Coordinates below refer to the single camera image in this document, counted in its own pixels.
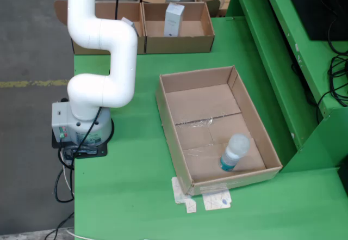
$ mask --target computer monitor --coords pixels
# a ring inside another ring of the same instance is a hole
[[[327,40],[328,28],[337,16],[338,18],[330,30],[330,39],[348,40],[347,0],[291,1],[311,40]]]

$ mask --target divided cardboard box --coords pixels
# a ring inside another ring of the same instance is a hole
[[[115,2],[96,2],[96,16],[101,19],[115,19]],[[58,20],[67,25],[67,1],[55,1],[54,10]],[[143,14],[141,3],[136,2],[119,2],[117,19],[122,19],[126,17],[127,19],[134,22],[136,31],[139,34],[138,37],[138,54],[145,53],[145,27],[143,21]],[[74,41],[73,48],[75,54],[110,54],[108,51],[103,50],[92,50],[87,48],[82,48],[77,45]]]
[[[185,6],[180,36],[163,37],[168,3],[119,3],[117,18],[133,21],[138,31],[138,54],[210,52],[215,33],[207,5],[204,2],[180,4]],[[54,8],[58,20],[67,25],[67,1],[56,1]],[[96,16],[114,20],[115,8],[115,2],[96,2]],[[110,54],[82,48],[75,42],[73,48],[75,54]]]
[[[184,5],[183,21],[179,37],[163,37],[165,12],[168,3],[143,3],[146,34],[146,53],[195,53],[210,52],[215,33],[207,5]]]
[[[161,75],[157,105],[183,192],[199,195],[273,178],[282,168],[267,131],[234,67]],[[232,172],[219,160],[230,137],[251,147]]]

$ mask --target gray floor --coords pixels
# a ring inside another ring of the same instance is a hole
[[[0,235],[52,229],[73,212],[73,203],[53,196],[61,165],[51,148],[51,104],[67,96],[66,86],[33,83],[73,76],[70,37],[54,1],[0,0]],[[63,180],[59,194],[70,196]]]

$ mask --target white robotic arm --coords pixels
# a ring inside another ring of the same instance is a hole
[[[70,101],[52,104],[52,130],[60,146],[98,146],[112,134],[109,108],[123,107],[133,98],[138,38],[123,21],[98,19],[95,0],[68,0],[67,15],[69,34],[78,45],[110,52],[110,75],[74,76],[67,87]]]
[[[84,48],[108,50],[110,75],[80,74],[68,84],[72,114],[92,120],[99,107],[119,108],[134,95],[138,38],[123,21],[98,19],[95,0],[68,0],[68,30],[71,38]]]

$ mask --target clear plastic bottle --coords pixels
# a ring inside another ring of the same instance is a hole
[[[224,171],[232,171],[238,161],[241,160],[250,148],[249,139],[243,134],[233,135],[226,147],[225,153],[220,158],[220,167]]]

